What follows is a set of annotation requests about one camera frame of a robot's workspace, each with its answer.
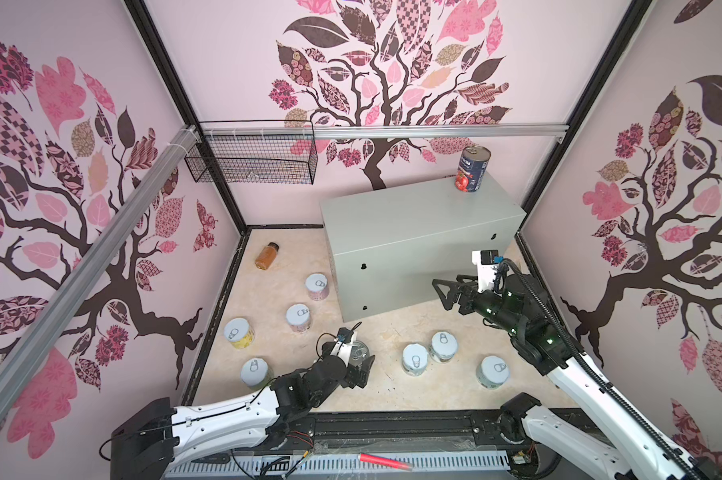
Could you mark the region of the blue label tall can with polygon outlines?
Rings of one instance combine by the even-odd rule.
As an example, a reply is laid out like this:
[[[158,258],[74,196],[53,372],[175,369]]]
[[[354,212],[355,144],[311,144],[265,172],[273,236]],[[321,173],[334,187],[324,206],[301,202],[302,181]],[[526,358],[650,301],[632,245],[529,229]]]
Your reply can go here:
[[[374,355],[370,348],[361,340],[356,340],[351,345],[349,366],[361,372],[369,372],[374,363]]]

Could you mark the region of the pink can white lid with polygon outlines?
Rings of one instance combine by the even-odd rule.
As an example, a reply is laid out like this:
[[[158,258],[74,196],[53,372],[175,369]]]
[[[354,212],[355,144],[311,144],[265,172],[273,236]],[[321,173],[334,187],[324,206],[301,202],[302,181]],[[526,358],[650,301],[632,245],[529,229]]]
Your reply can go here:
[[[309,330],[312,322],[310,309],[303,303],[291,305],[285,313],[285,319],[290,329],[298,333]]]

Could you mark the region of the la sicilia tomato can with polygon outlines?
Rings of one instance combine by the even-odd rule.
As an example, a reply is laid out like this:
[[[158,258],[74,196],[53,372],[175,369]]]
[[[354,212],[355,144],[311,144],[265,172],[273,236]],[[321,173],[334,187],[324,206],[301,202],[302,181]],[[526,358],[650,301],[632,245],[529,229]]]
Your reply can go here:
[[[476,192],[482,183],[487,165],[491,159],[488,148],[480,145],[466,147],[460,156],[455,186],[466,193]]]

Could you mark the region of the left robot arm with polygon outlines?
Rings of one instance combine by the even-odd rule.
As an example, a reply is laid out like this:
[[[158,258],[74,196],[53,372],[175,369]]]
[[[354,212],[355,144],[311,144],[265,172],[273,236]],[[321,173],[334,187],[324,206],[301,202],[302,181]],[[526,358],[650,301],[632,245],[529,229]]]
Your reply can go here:
[[[312,365],[254,393],[196,406],[153,400],[112,431],[110,477],[161,479],[169,468],[223,451],[277,446],[337,388],[365,388],[374,361],[356,328],[342,327]]]

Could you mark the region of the teal can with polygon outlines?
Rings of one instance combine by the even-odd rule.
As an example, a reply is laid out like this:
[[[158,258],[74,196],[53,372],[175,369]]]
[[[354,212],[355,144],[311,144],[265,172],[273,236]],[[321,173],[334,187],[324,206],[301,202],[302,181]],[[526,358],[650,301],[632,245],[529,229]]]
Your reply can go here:
[[[406,345],[402,352],[402,367],[411,376],[422,375],[429,363],[428,349],[419,343]]]
[[[484,357],[476,368],[478,382],[487,389],[502,387],[510,379],[508,364],[499,356]]]
[[[430,354],[436,362],[449,362],[455,357],[458,350],[458,340],[450,332],[438,331],[433,335],[430,343]]]

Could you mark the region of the pink can near cabinet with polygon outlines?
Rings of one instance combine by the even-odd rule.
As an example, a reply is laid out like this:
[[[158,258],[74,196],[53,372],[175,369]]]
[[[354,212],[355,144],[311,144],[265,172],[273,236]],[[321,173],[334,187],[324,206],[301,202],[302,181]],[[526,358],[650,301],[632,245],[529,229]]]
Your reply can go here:
[[[323,273],[312,273],[305,280],[305,287],[310,299],[322,301],[329,295],[329,279]]]

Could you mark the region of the grey metal cabinet box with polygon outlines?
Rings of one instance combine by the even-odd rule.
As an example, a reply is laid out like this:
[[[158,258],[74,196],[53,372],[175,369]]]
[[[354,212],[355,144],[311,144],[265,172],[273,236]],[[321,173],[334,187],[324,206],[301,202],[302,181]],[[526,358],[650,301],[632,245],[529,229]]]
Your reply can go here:
[[[435,279],[476,271],[471,255],[504,253],[526,213],[490,176],[475,192],[453,177],[320,204],[346,322],[436,299]]]

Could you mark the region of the green label can left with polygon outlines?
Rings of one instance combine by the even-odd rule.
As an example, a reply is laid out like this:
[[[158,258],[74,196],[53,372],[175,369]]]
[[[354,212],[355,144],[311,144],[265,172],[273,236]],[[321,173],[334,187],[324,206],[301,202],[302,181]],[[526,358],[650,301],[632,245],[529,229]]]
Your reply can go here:
[[[273,371],[264,358],[255,357],[242,365],[240,379],[248,388],[259,390],[273,379]]]

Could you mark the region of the pink marker pen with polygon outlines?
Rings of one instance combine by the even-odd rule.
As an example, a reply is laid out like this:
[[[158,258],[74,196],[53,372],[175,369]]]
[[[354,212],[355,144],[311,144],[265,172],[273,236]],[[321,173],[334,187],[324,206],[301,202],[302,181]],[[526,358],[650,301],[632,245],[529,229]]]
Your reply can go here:
[[[363,462],[366,464],[377,465],[377,466],[381,466],[381,467],[385,467],[385,468],[391,468],[391,469],[403,470],[403,471],[412,471],[413,470],[413,466],[406,462],[402,462],[402,461],[395,460],[395,459],[384,458],[384,457],[380,457],[380,456],[375,456],[375,455],[359,454],[358,460],[360,462]]]

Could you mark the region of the yellow label can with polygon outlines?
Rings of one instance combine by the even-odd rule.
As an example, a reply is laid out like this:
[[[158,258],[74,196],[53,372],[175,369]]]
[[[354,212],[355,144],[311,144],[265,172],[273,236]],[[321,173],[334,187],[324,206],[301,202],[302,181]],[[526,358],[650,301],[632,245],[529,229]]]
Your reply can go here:
[[[242,317],[230,319],[223,328],[224,339],[235,349],[245,349],[254,341],[254,330],[249,321]]]

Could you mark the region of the orange spice jar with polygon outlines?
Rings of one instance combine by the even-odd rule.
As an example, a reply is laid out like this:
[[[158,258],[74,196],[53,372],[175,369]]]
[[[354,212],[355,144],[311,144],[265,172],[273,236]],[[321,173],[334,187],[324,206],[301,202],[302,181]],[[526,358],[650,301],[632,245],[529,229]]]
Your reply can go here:
[[[257,258],[255,259],[255,266],[260,270],[268,270],[277,258],[280,246],[275,242],[269,242],[265,245]]]

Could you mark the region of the black mounting rail base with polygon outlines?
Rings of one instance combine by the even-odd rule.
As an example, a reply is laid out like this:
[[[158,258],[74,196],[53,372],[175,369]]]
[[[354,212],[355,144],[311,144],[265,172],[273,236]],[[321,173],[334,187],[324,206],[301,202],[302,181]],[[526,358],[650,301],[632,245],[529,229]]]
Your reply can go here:
[[[507,472],[516,479],[548,479],[566,460],[534,441],[515,442],[505,436],[502,410],[315,413],[294,422],[285,439],[273,447],[227,450],[191,462],[219,464],[236,454],[292,455],[368,454],[411,452],[504,451],[510,461]],[[595,424],[577,409],[555,409],[554,414],[601,439]],[[375,478],[420,475],[429,477],[477,477],[481,472],[449,474],[382,475]]]

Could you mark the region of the aluminium rail back wall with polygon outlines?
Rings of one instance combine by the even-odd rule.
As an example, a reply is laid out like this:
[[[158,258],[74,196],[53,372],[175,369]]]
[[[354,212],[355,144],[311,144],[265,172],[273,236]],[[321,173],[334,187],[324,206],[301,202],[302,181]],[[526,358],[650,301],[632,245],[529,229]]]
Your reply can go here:
[[[555,137],[563,138],[569,126],[553,123],[491,124],[491,125],[415,125],[415,126],[301,126],[265,127],[227,124],[202,125],[202,131],[213,137],[234,136],[296,136],[321,140],[387,139],[387,138],[492,138],[492,137]]]

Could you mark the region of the aluminium rail wall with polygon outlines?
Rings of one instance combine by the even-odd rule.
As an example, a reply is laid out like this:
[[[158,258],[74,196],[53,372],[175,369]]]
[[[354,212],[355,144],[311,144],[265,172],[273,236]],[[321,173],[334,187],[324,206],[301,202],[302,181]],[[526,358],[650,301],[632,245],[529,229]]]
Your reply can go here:
[[[227,124],[202,125],[202,131],[213,137],[234,136],[296,136],[321,140],[387,139],[387,138],[492,138],[492,137],[555,137],[563,138],[569,126],[553,123],[491,124],[491,125],[415,125],[415,126],[301,126],[265,127]]]
[[[199,129],[195,126],[186,125],[177,132],[161,152],[156,165],[145,174],[139,187],[119,208],[103,233],[82,256],[79,265],[56,290],[39,318],[1,362],[0,424],[121,245],[126,242],[141,215],[147,212],[174,168],[199,140]]]

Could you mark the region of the aluminium rail left wall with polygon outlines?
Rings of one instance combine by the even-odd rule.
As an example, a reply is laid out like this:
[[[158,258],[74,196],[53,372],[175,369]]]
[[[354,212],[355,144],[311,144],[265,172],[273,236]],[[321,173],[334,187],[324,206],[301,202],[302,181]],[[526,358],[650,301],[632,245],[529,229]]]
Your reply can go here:
[[[177,132],[161,152],[156,165],[145,174],[139,187],[119,208],[103,233],[82,256],[79,265],[56,290],[39,318],[1,362],[0,424],[121,245],[126,242],[141,215],[147,212],[174,168],[199,140],[199,129],[195,126],[186,125]]]

